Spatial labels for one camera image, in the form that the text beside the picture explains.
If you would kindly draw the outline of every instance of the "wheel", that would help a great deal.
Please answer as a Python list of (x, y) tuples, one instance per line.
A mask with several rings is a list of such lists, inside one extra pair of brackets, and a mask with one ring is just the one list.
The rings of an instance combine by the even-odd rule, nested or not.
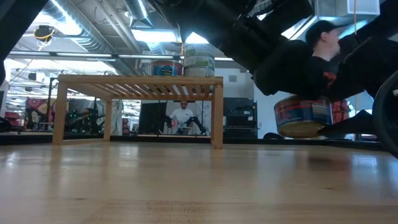
[(9, 131), (11, 123), (6, 118), (0, 118), (0, 133)]
[(383, 146), (398, 159), (398, 71), (380, 87), (373, 104), (373, 123)]

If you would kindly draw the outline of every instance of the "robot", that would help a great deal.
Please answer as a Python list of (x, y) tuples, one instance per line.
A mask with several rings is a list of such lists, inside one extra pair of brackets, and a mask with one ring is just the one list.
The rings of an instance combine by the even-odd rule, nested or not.
[[(281, 35), (298, 21), (314, 15), (308, 0), (271, 0), (263, 11), (249, 16), (257, 1), (230, 0), (149, 0), (162, 16), (181, 31), (184, 41), (192, 32), (204, 37), (227, 57), (253, 74), (256, 86), (265, 95), (285, 91), (308, 99), (319, 98), (317, 91), (308, 94), (310, 84), (297, 78), (306, 74), (305, 66), (312, 49), (301, 40)], [(381, 4), (381, 15), (374, 21), (339, 41), (341, 54), (338, 75), (351, 75), (375, 97), (373, 116), (360, 113), (320, 134), (377, 134), (379, 140), (398, 158), (398, 43), (388, 37), (398, 33), (398, 1)], [(267, 16), (260, 21), (258, 14)], [(344, 90), (346, 97), (357, 90)]]

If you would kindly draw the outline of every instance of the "table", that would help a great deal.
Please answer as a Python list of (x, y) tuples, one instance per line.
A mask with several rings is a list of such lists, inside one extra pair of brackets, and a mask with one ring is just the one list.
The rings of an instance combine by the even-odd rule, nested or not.
[(211, 145), (223, 147), (223, 77), (59, 75), (53, 144), (98, 139), (63, 140), (68, 89), (106, 102), (104, 138), (110, 141), (113, 100), (200, 100), (211, 104)]

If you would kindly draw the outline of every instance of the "label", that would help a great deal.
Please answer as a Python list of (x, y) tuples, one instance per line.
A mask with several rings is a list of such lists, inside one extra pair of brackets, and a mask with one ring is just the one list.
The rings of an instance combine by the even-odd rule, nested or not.
[(173, 74), (173, 68), (169, 65), (163, 66), (161, 69), (163, 75), (171, 75)]
[(332, 124), (330, 104), (323, 101), (294, 101), (282, 103), (275, 108), (277, 126), (297, 122), (314, 121)]

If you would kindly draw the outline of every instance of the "person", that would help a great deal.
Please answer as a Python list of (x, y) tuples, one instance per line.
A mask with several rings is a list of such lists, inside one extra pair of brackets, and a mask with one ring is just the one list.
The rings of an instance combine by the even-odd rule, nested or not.
[[(340, 101), (366, 90), (376, 97), (384, 81), (398, 70), (398, 43), (388, 39), (391, 33), (371, 35), (384, 24), (382, 18), (343, 39), (339, 28), (345, 25), (318, 21), (308, 29), (305, 41), (313, 55), (308, 60), (307, 78), (317, 95)], [(336, 58), (340, 58), (338, 66), (332, 62)]]
[(313, 49), (313, 55), (308, 60), (307, 78), (315, 86), (317, 95), (331, 101), (343, 100), (363, 91), (350, 74), (339, 71), (339, 67), (332, 62), (340, 53), (339, 28), (329, 21), (318, 21), (305, 34), (306, 43)]
[[(178, 121), (184, 122), (187, 126), (190, 125), (192, 122), (197, 124), (199, 127), (201, 133), (200, 134), (206, 134), (206, 128), (201, 125), (199, 122), (199, 119), (193, 115), (192, 111), (187, 108), (188, 102), (187, 101), (181, 101), (180, 102), (180, 108), (177, 108), (173, 111), (173, 113), (170, 116), (166, 116), (166, 123), (171, 126), (171, 121), (172, 119), (176, 119)], [(177, 130), (177, 134), (183, 134), (182, 129)]]

